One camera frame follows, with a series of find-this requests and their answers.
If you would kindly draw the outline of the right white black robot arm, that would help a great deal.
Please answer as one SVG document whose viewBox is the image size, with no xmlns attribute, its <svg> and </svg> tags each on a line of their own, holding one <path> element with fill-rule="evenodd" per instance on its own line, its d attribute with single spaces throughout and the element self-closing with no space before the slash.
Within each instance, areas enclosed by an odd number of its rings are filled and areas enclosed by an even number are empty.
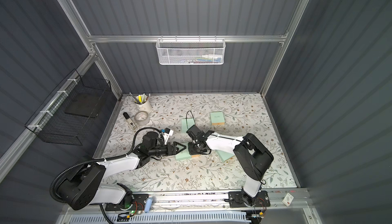
<svg viewBox="0 0 392 224">
<path fill-rule="evenodd" d="M 261 141 L 251 133 L 243 137 L 232 137 L 214 131 L 205 133 L 195 125 L 186 133 L 192 140 L 188 144 L 191 155 L 208 155 L 213 150 L 219 150 L 236 156 L 247 175 L 242 188 L 243 203 L 254 206 L 263 176 L 274 160 L 272 153 Z"/>
</svg>

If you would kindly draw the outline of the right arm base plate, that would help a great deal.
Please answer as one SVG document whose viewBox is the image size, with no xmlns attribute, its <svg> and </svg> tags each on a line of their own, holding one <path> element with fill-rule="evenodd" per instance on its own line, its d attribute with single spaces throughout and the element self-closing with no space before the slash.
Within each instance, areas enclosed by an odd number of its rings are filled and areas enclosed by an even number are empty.
<svg viewBox="0 0 392 224">
<path fill-rule="evenodd" d="M 266 208 L 271 206 L 267 191 L 259 191 L 255 197 L 250 197 L 244 191 L 230 191 L 228 192 L 228 203 L 231 208 Z"/>
</svg>

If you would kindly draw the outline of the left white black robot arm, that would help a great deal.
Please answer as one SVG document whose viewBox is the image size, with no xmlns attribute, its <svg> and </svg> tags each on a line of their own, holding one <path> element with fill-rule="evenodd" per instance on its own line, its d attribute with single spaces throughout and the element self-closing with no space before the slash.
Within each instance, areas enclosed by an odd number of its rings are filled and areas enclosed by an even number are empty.
<svg viewBox="0 0 392 224">
<path fill-rule="evenodd" d="M 151 159 L 160 160 L 186 150 L 185 145 L 168 142 L 172 132 L 170 129 L 146 129 L 147 133 L 142 137 L 142 142 L 134 145 L 128 153 L 91 159 L 62 171 L 50 185 L 51 197 L 57 202 L 68 204 L 73 210 L 99 204 L 126 206 L 125 198 L 132 194 L 131 190 L 121 183 L 103 184 L 104 178 L 142 168 Z"/>
</svg>

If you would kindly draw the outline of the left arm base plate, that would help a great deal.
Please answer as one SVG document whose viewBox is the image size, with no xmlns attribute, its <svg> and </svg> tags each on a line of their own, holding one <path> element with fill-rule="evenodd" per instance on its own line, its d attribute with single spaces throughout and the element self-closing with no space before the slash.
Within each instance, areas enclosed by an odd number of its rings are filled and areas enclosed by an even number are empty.
<svg viewBox="0 0 392 224">
<path fill-rule="evenodd" d="M 148 194 L 126 194 L 119 204 L 107 204 L 106 211 L 137 211 L 144 210 Z"/>
</svg>

